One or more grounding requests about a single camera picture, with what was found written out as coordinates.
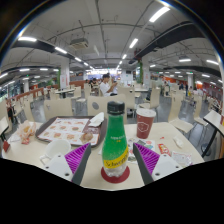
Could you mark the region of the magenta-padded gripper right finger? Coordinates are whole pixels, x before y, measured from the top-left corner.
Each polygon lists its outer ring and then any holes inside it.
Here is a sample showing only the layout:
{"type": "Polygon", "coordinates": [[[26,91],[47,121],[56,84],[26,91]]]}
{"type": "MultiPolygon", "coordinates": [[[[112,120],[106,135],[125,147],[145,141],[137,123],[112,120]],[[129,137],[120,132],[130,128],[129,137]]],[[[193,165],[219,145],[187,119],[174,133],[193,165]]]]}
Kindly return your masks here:
{"type": "Polygon", "coordinates": [[[182,169],[168,154],[159,155],[137,143],[133,144],[133,153],[145,185],[182,169]]]}

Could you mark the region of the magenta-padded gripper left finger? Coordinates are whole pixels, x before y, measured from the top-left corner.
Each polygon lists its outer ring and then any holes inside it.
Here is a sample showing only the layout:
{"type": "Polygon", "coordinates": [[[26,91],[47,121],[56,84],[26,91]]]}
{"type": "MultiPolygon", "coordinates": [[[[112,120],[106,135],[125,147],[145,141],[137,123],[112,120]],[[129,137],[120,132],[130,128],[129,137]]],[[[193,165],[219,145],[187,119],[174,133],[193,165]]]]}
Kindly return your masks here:
{"type": "Polygon", "coordinates": [[[44,165],[44,170],[80,185],[90,154],[90,143],[84,144],[66,155],[58,153],[44,165]]]}

